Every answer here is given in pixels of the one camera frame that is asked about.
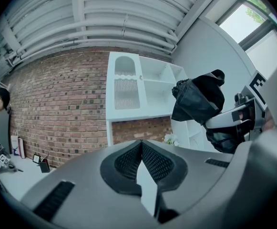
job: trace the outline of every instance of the green tree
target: green tree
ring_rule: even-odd
[[[266,14],[269,14],[271,12],[261,0],[248,0],[248,1],[255,4],[257,7],[259,7]],[[247,15],[252,17],[254,19],[254,21],[256,21],[259,24],[262,24],[265,21],[259,14],[257,14],[255,11],[253,11],[250,8],[247,8],[246,13],[247,13]]]

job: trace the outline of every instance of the baseball cap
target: baseball cap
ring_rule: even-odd
[[[0,97],[4,103],[4,109],[7,110],[7,106],[10,102],[10,94],[6,88],[0,88]]]

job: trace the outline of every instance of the brick wall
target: brick wall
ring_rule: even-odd
[[[121,48],[83,48],[40,58],[15,70],[11,84],[10,133],[23,138],[26,156],[45,156],[58,167],[80,154],[107,146],[105,87],[110,51],[156,54]]]
[[[114,144],[131,140],[151,139],[163,141],[165,134],[172,133],[170,117],[112,123]]]

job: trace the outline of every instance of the cabinet door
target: cabinet door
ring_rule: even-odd
[[[108,64],[106,118],[112,121],[148,116],[142,69],[137,54],[111,52]]]

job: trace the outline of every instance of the white cabinet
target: white cabinet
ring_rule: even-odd
[[[108,145],[113,145],[112,122],[171,116],[175,104],[172,88],[188,79],[175,64],[138,54],[111,52],[106,83]],[[181,147],[204,150],[204,134],[197,122],[171,120]]]

